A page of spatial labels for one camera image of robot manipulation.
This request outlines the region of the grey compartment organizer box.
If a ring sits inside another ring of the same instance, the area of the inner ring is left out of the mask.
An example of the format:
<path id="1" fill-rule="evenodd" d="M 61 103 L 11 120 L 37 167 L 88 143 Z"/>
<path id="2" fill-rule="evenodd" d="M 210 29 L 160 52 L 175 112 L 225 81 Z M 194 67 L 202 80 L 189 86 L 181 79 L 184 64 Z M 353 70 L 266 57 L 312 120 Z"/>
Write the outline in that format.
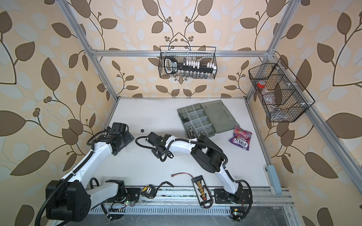
<path id="1" fill-rule="evenodd" d="M 239 126 L 221 100 L 182 107 L 177 113 L 188 138 L 212 137 Z"/>

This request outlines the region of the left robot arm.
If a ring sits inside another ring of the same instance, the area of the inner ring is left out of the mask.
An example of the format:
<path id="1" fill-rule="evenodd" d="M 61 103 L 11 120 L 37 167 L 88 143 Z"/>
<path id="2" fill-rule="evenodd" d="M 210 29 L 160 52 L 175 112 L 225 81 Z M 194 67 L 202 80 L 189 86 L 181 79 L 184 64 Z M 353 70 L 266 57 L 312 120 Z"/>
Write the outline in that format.
<path id="1" fill-rule="evenodd" d="M 35 225 L 41 219 L 59 220 L 60 225 L 82 221 L 89 211 L 110 198 L 125 201 L 129 199 L 124 181 L 109 179 L 94 186 L 94 173 L 110 156 L 116 156 L 134 140 L 125 123 L 115 122 L 111 127 L 94 134 L 87 145 L 90 152 L 67 175 L 53 180 L 46 186 L 46 200 L 35 218 Z"/>

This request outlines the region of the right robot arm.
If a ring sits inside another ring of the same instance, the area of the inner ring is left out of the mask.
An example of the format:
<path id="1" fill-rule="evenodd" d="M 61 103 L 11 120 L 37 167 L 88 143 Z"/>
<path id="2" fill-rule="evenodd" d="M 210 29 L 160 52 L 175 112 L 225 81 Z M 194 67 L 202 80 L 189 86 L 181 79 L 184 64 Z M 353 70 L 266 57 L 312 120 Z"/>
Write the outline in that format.
<path id="1" fill-rule="evenodd" d="M 227 169 L 226 154 L 208 137 L 201 135 L 198 138 L 177 138 L 166 134 L 163 137 L 153 132 L 146 136 L 150 144 L 149 149 L 162 162 L 175 153 L 190 154 L 205 171 L 215 174 L 222 184 L 226 202 L 250 204 L 253 194 L 250 185 L 245 180 L 235 180 Z"/>

